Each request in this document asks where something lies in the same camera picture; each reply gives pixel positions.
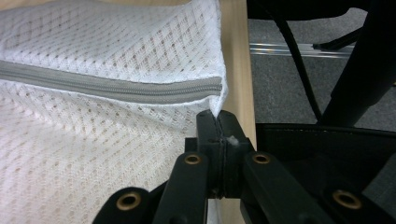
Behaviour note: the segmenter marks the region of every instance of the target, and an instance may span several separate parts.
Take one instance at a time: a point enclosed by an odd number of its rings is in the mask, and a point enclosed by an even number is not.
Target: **black cable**
[[[281,13],[278,12],[277,7],[273,6],[273,2],[271,0],[263,0],[262,2],[265,4],[265,6],[256,0],[256,3],[262,9],[264,9],[265,12],[274,20],[276,26],[279,28],[280,33],[283,35],[283,38],[285,38],[285,41],[290,49],[291,56],[296,65],[297,71],[299,73],[300,79],[303,82],[306,97],[308,98],[309,104],[314,111],[315,117],[317,118],[317,120],[319,120],[321,117],[321,112],[315,98],[315,94],[312,90],[308,74],[305,70],[303,57],[301,56],[300,50],[298,49],[293,33],[291,32],[291,29],[289,28],[286,20],[284,20]]]

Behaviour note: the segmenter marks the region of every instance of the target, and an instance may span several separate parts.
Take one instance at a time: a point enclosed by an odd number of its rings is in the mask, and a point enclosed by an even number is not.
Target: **metal strip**
[[[273,55],[273,56],[291,56],[287,44],[263,44],[250,43],[250,54],[253,55]],[[313,58],[349,58],[355,46],[346,46],[339,50],[322,51],[314,49],[312,44],[298,44],[298,48],[303,57]]]

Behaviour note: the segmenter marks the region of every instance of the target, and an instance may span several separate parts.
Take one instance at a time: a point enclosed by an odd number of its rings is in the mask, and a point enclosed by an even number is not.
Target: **zipper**
[[[221,77],[169,84],[138,83],[0,61],[0,79],[141,104],[178,104],[220,95]]]

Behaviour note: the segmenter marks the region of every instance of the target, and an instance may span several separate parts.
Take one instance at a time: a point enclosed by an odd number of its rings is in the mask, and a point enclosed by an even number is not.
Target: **table surface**
[[[38,5],[49,0],[3,0],[0,9]],[[174,6],[189,0],[103,0],[140,6]],[[229,95],[223,107],[236,115],[245,135],[256,146],[253,87],[248,46],[246,0],[219,0],[221,7],[221,45],[227,70]],[[221,200],[223,223],[244,223],[239,200]]]

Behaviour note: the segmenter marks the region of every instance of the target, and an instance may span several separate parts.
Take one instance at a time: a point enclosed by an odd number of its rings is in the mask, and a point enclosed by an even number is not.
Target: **mesh laundry bag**
[[[219,35],[216,0],[0,11],[0,222],[90,223],[118,189],[167,180],[224,102]]]

